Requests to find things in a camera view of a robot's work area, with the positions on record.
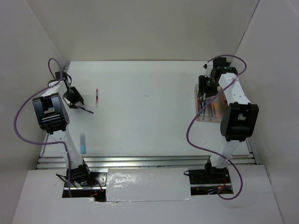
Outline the yellow cap highlighter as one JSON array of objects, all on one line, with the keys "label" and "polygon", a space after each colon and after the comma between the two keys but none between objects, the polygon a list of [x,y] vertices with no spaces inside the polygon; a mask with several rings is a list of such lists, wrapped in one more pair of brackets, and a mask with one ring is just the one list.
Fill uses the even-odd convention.
[{"label": "yellow cap highlighter", "polygon": [[221,116],[221,111],[220,111],[219,106],[217,104],[215,104],[215,106],[217,107],[217,118],[219,118]]}]

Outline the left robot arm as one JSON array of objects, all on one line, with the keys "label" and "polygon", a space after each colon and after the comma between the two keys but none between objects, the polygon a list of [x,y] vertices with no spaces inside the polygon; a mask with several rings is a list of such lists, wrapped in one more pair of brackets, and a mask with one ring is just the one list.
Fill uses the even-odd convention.
[{"label": "left robot arm", "polygon": [[78,109],[79,104],[84,104],[84,99],[71,82],[70,75],[56,72],[55,79],[48,82],[50,88],[41,96],[33,98],[32,104],[40,128],[54,141],[66,144],[59,147],[67,168],[65,181],[85,187],[92,182],[92,174],[71,138],[68,129],[70,118],[65,108]]}]

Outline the pink cap highlighter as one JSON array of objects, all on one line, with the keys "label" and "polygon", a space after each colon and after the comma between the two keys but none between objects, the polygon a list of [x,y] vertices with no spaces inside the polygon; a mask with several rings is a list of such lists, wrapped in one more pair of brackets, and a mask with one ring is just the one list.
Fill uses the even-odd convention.
[{"label": "pink cap highlighter", "polygon": [[228,108],[228,101],[225,95],[223,96],[223,99],[224,99],[225,107]]}]

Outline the purple refill pen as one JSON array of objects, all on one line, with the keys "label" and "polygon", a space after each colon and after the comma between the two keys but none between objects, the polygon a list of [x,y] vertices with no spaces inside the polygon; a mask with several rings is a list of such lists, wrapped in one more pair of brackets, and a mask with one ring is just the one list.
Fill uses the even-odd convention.
[{"label": "purple refill pen", "polygon": [[78,108],[79,108],[79,109],[82,109],[82,110],[84,110],[84,111],[86,111],[86,112],[88,112],[88,113],[90,113],[90,114],[94,114],[93,111],[90,111],[90,110],[88,110],[88,109],[85,109],[85,108],[83,108],[83,107],[81,107],[81,106],[78,106]]}]

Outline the green gel pen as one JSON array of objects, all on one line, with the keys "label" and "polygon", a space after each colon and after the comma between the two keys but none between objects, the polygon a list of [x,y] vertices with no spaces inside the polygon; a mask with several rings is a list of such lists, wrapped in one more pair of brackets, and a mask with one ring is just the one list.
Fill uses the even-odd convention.
[{"label": "green gel pen", "polygon": [[204,113],[204,109],[203,109],[203,107],[204,107],[204,100],[203,99],[201,100],[201,106],[202,106],[202,108],[200,110],[201,111],[200,117],[201,117],[202,120],[204,120],[205,113]]}]

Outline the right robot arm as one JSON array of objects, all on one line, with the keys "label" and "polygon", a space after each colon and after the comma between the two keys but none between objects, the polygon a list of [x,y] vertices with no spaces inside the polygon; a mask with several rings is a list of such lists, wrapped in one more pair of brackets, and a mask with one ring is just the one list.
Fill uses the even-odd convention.
[{"label": "right robot arm", "polygon": [[210,156],[204,171],[205,180],[214,183],[227,174],[228,160],[240,143],[253,134],[259,108],[246,97],[239,73],[226,56],[217,56],[211,62],[204,65],[205,75],[199,76],[196,99],[199,121],[205,118],[221,121],[224,142],[218,153]]}]

